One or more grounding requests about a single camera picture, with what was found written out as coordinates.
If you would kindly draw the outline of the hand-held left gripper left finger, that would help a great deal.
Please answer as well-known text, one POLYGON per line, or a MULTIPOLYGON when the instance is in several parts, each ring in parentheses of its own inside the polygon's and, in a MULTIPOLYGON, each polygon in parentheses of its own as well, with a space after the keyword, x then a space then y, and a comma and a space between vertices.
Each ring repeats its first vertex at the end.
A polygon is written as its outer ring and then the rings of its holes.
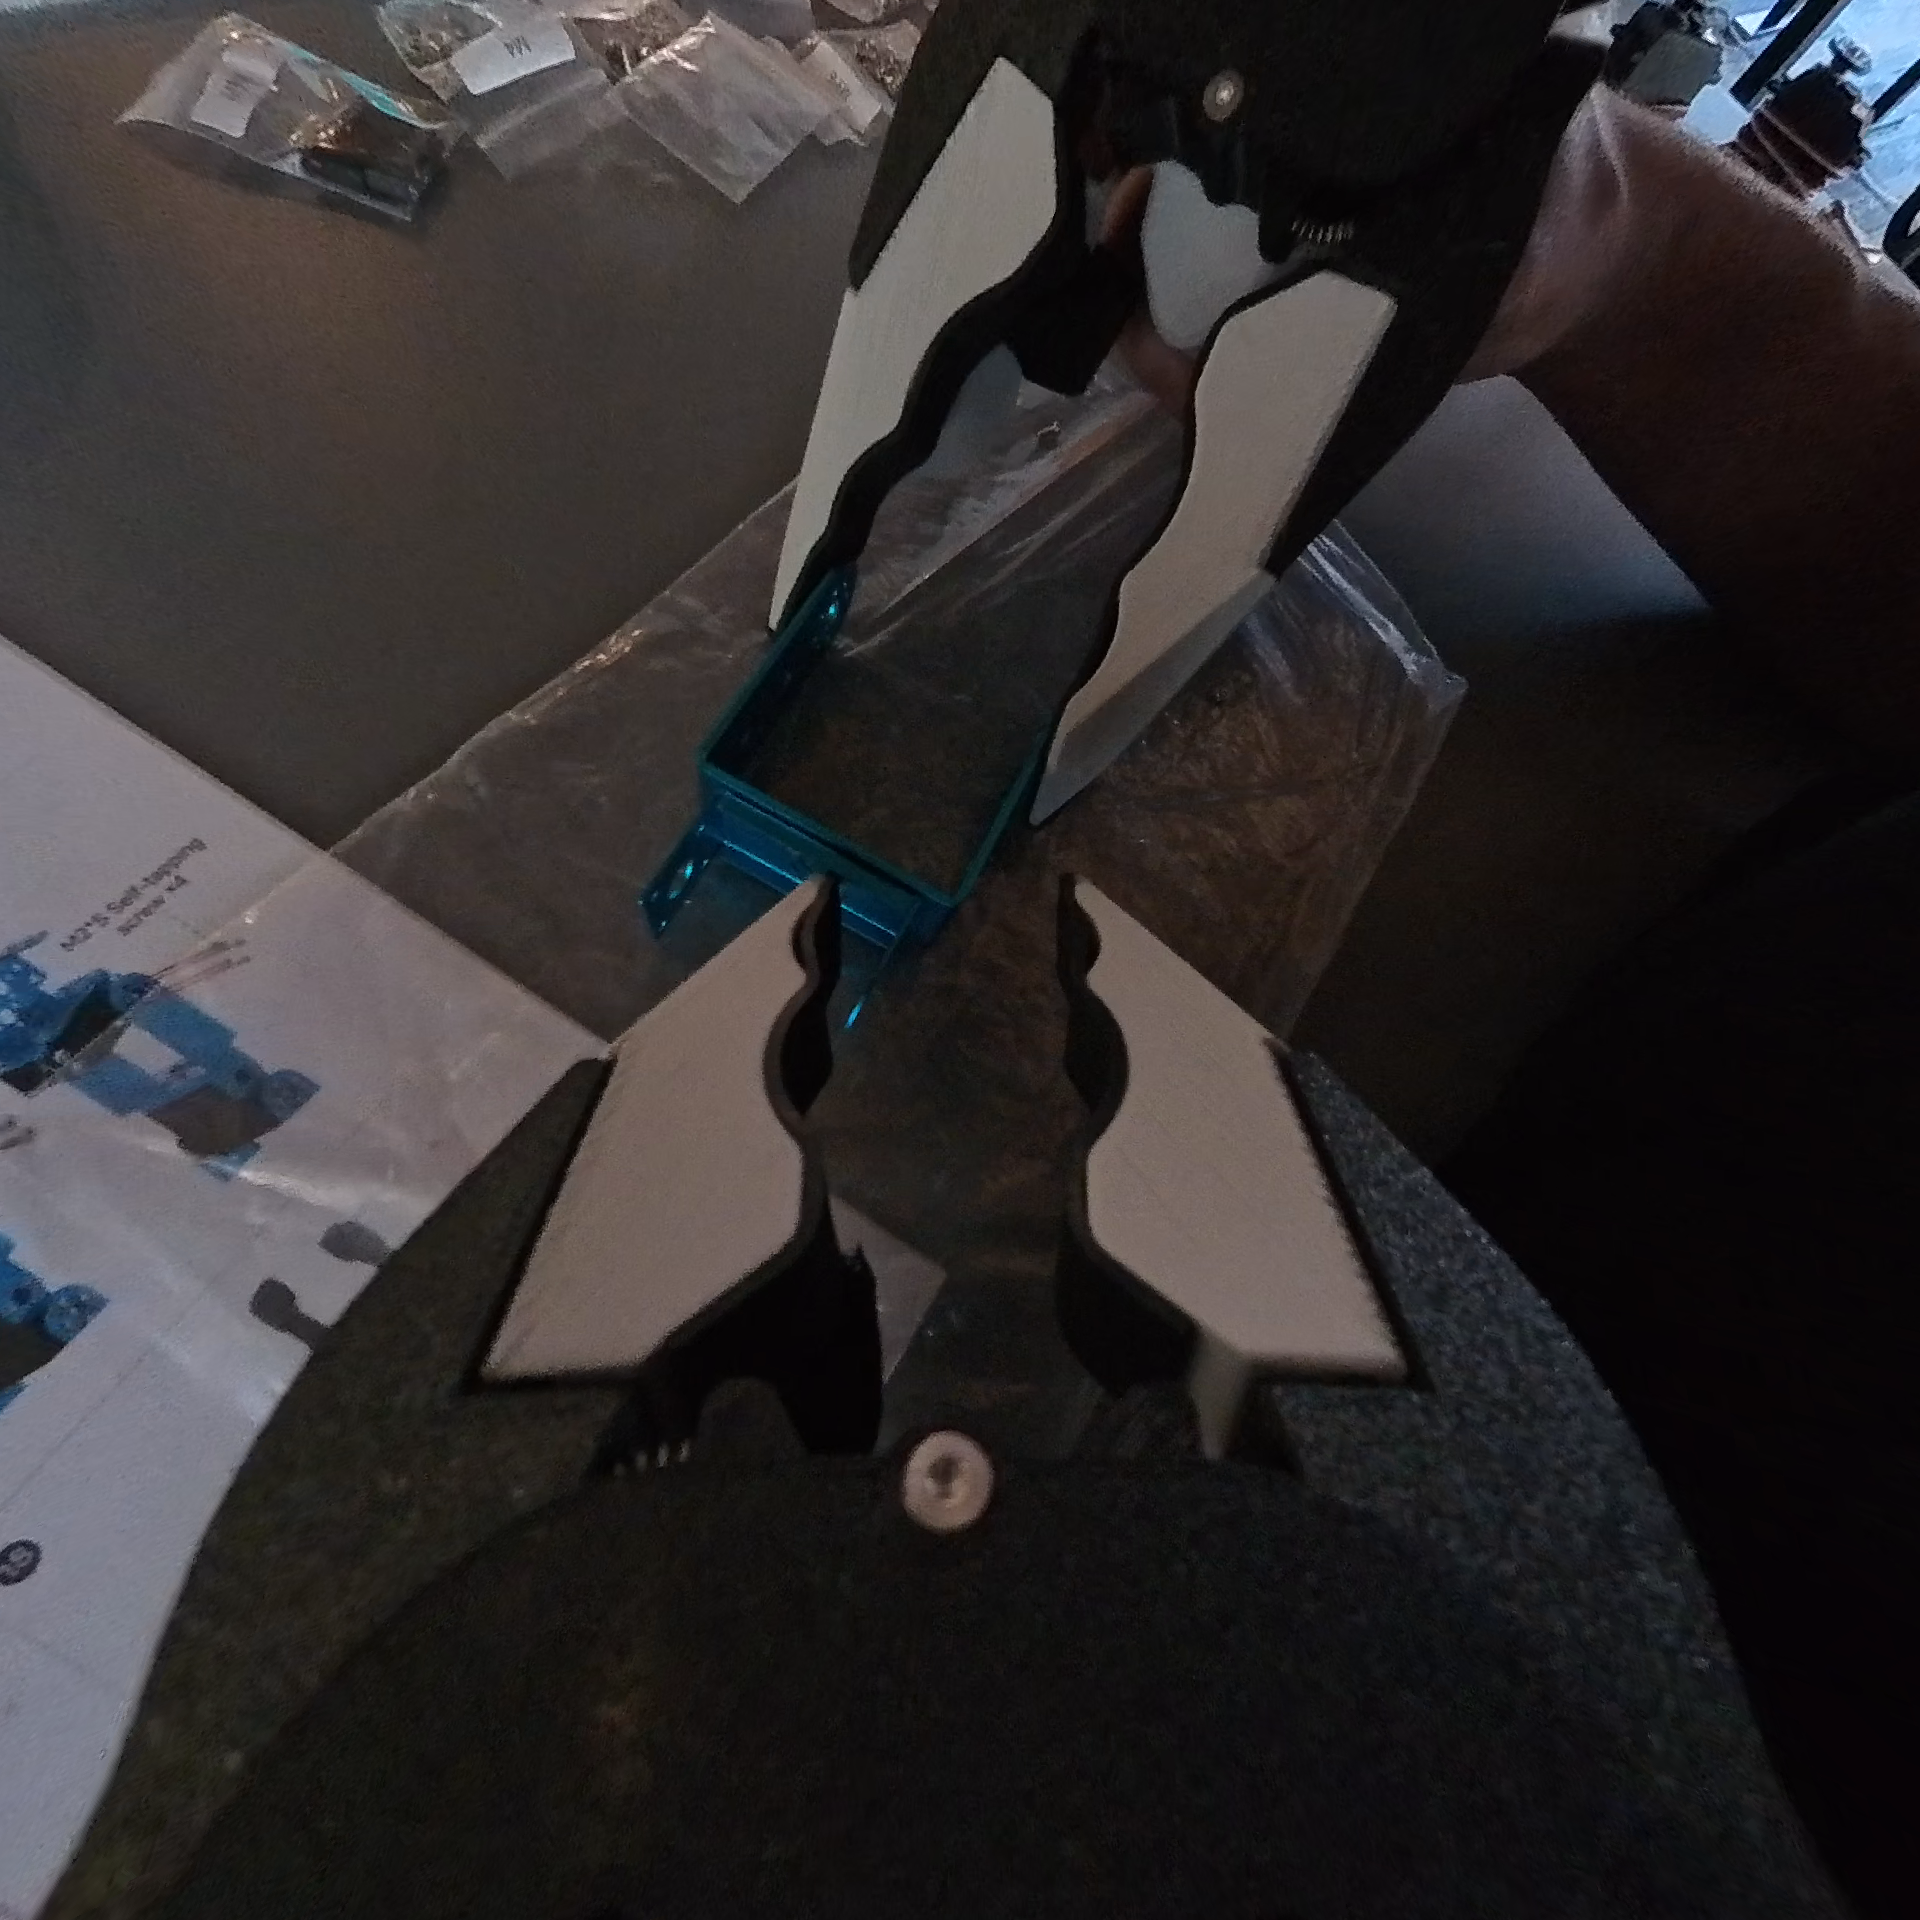
POLYGON ((839 893, 806 879, 613 1045, 481 1380, 637 1375, 777 1282, 835 1270, 806 1115, 832 1070, 839 893))

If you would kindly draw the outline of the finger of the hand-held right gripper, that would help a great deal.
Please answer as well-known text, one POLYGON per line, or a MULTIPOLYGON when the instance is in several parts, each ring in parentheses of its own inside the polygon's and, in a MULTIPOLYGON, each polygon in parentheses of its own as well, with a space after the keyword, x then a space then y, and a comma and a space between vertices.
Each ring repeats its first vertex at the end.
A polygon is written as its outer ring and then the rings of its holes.
POLYGON ((1048 746, 1045 822, 1133 747, 1275 583, 1275 554, 1398 302, 1291 284, 1237 304, 1191 387, 1179 493, 1121 576, 1111 637, 1048 746))
POLYGON ((858 564, 879 512, 937 448, 1062 215, 1055 101, 998 58, 861 285, 839 306, 768 604, 792 620, 858 564))

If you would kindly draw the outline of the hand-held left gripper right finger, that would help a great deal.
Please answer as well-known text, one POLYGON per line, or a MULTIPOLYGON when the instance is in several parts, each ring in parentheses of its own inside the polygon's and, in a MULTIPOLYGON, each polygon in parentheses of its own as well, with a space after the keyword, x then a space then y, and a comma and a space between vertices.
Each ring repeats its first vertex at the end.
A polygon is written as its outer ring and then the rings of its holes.
POLYGON ((1055 1303, 1114 1396, 1175 1390, 1201 1456, 1274 1382, 1410 1382, 1410 1343, 1282 1043, 1091 879, 1059 891, 1087 1107, 1055 1303))

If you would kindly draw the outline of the blue metal bracket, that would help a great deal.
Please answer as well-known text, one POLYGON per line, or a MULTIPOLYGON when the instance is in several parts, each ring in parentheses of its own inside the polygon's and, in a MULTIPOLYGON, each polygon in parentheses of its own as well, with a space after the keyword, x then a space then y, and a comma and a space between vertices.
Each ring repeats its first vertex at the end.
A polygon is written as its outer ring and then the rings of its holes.
POLYGON ((1048 731, 1031 686, 992 694, 879 660, 847 637, 850 566, 811 588, 702 738, 696 813, 641 891, 657 940, 713 871, 790 896, 838 884, 855 962, 853 1023, 873 983, 937 942, 1024 815, 1048 731))

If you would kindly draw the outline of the person's right forearm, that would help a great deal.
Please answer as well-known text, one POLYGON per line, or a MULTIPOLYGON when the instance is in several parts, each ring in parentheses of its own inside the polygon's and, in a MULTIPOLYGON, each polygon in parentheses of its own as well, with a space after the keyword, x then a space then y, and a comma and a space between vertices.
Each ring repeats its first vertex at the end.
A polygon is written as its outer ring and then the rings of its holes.
POLYGON ((1593 86, 1462 387, 1514 378, 1599 466, 1782 439, 1917 450, 1917 294, 1658 112, 1593 86))

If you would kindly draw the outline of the person's right hand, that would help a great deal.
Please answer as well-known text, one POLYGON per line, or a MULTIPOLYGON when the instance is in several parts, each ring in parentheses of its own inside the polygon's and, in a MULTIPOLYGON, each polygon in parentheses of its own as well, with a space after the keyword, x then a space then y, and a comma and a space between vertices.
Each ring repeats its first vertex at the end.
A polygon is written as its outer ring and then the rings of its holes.
POLYGON ((1115 270, 1127 294, 1114 332, 1114 352, 1135 383, 1153 394, 1165 411, 1183 416, 1193 394, 1197 358, 1160 334, 1145 294, 1144 223, 1154 173, 1150 167, 1133 167, 1101 181, 1101 187, 1094 247, 1115 270))

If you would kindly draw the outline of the dark background equipment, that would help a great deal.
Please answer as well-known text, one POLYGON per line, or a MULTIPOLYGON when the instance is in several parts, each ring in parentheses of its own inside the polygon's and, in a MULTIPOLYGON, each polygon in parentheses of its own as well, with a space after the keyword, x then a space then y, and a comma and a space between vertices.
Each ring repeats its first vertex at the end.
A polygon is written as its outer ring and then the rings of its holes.
POLYGON ((1599 4, 1607 83, 1918 274, 1917 4, 1599 4))

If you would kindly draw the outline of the white instruction manual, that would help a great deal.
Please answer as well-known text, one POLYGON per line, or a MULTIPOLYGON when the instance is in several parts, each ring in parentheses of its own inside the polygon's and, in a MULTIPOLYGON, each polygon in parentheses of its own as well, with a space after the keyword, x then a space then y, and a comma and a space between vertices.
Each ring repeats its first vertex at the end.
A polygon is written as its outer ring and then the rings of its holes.
POLYGON ((234 1474, 582 1027, 6 644, 3 1898, 73 1856, 234 1474))

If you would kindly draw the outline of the clear plastic bag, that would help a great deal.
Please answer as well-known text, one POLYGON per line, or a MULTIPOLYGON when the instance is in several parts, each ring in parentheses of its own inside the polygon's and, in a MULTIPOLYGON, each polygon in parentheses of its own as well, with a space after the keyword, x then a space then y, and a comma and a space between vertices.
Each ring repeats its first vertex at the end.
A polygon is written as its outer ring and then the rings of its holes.
MULTIPOLYGON (((890 499, 841 639, 759 756, 861 846, 953 879, 1167 506, 1179 435, 1139 395, 1023 408, 890 499)), ((362 824, 349 866, 617 1038, 770 896, 713 866, 658 940, 641 888, 701 810, 697 749, 766 656, 790 493, 570 672, 362 824)), ((1066 1072, 1062 878, 1094 879, 1287 1035, 1433 766, 1464 682, 1335 527, 1114 768, 1024 815, 925 949, 849 942, 814 1107, 832 1195, 935 1261, 946 1300, 1050 1296, 1087 1109, 1066 1072)))

